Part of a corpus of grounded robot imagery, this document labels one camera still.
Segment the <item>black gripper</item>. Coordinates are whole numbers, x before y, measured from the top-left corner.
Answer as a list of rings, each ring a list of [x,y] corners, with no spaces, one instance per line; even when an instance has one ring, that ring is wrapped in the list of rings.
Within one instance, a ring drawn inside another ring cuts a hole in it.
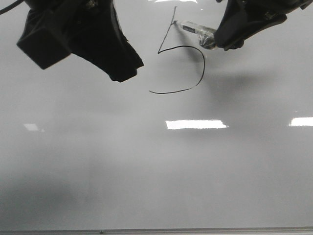
[[[18,47],[41,69],[71,54],[112,81],[137,75],[144,63],[124,36],[112,0],[27,0],[30,10]]]
[[[224,50],[238,49],[244,41],[269,27],[283,23],[288,13],[304,10],[312,0],[228,0],[222,21],[214,33]]]

